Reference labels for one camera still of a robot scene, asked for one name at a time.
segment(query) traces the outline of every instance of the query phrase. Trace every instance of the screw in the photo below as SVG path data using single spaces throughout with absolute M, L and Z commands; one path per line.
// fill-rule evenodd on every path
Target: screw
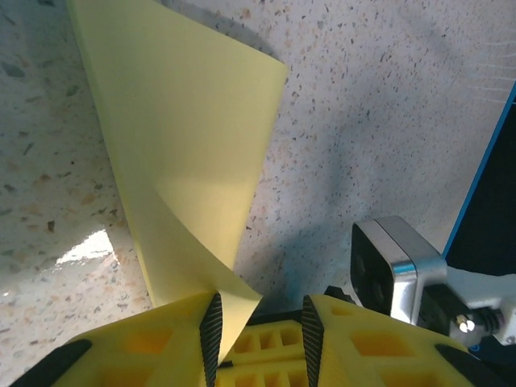
M 463 333 L 469 333 L 473 332 L 475 329 L 475 323 L 468 318 L 467 316 L 464 316 L 463 314 L 459 314 L 456 317 L 455 324 L 459 327 L 460 331 Z

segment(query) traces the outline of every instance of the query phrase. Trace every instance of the black rubber pad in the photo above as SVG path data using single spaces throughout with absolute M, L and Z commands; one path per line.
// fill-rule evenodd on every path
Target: black rubber pad
M 10 387 L 50 387 L 92 346 L 89 340 L 78 340 L 58 347 L 29 369 Z

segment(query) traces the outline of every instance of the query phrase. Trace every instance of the blue edge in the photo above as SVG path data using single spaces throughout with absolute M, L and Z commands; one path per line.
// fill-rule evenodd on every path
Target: blue edge
M 509 98 L 507 99 L 507 103 L 505 107 L 503 108 L 503 111 L 501 112 L 500 119 L 498 120 L 498 124 L 494 129 L 493 136 L 491 137 L 491 140 L 489 141 L 489 145 L 487 146 L 487 149 L 485 149 L 484 157 L 482 157 L 481 164 L 478 167 L 478 170 L 476 171 L 475 177 L 473 178 L 473 182 L 471 186 L 469 187 L 468 194 L 466 195 L 466 198 L 464 199 L 464 204 L 462 205 L 462 208 L 460 209 L 459 216 L 457 216 L 457 220 L 455 222 L 455 225 L 453 226 L 453 230 L 451 230 L 450 238 L 448 239 L 448 242 L 446 243 L 446 247 L 443 251 L 443 257 L 444 259 L 447 259 L 447 255 L 450 252 L 450 247 L 452 246 L 453 239 L 456 237 L 457 230 L 459 230 L 460 224 L 462 223 L 462 219 L 464 217 L 464 214 L 466 210 L 469 207 L 469 202 L 471 201 L 471 198 L 473 194 L 475 193 L 476 186 L 478 185 L 478 181 L 481 179 L 482 173 L 484 172 L 485 165 L 487 164 L 487 160 L 489 159 L 489 156 L 491 155 L 491 151 L 493 150 L 494 144 L 497 142 L 498 135 L 500 134 L 501 127 L 503 127 L 504 122 L 506 121 L 507 115 L 509 114 L 509 110 L 512 107 L 516 99 L 516 83 L 513 86 L 513 89 L 511 90 L 509 94 Z M 470 352 L 478 352 L 480 351 L 481 346 L 480 345 L 474 345 L 469 348 Z

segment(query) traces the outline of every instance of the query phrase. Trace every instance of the speckled floor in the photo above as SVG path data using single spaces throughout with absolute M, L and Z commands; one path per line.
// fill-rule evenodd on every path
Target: speckled floor
M 262 310 L 347 285 L 353 221 L 442 248 L 516 78 L 513 0 L 189 0 L 290 67 L 236 271 Z M 62 0 L 0 0 L 0 385 L 150 307 Z

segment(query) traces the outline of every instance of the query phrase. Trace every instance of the rectangular cutout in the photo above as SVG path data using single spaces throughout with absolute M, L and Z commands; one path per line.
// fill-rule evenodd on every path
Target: rectangular cutout
M 271 331 L 260 333 L 260 349 L 271 349 L 275 347 L 277 347 L 277 344 Z
M 233 346 L 235 353 L 245 353 L 255 351 L 254 340 L 252 335 L 241 335 Z
M 444 386 L 441 379 L 431 371 L 385 370 L 380 372 L 386 387 L 435 387 Z
M 362 356 L 413 356 L 408 344 L 392 332 L 357 331 L 351 335 L 356 350 Z
M 306 372 L 289 372 L 289 387 L 308 387 L 308 376 L 306 375 Z
M 280 331 L 281 343 L 284 346 L 294 345 L 301 342 L 300 331 L 293 328 L 285 328 Z
M 101 387 L 144 387 L 152 370 L 147 368 L 109 368 L 101 371 Z
M 123 350 L 136 353 L 161 353 L 173 334 L 172 328 L 162 327 L 136 332 L 125 338 Z
M 257 387 L 258 378 L 256 375 L 243 375 L 235 378 L 235 387 Z
M 282 387 L 280 374 L 278 372 L 269 373 L 264 377 L 265 387 Z

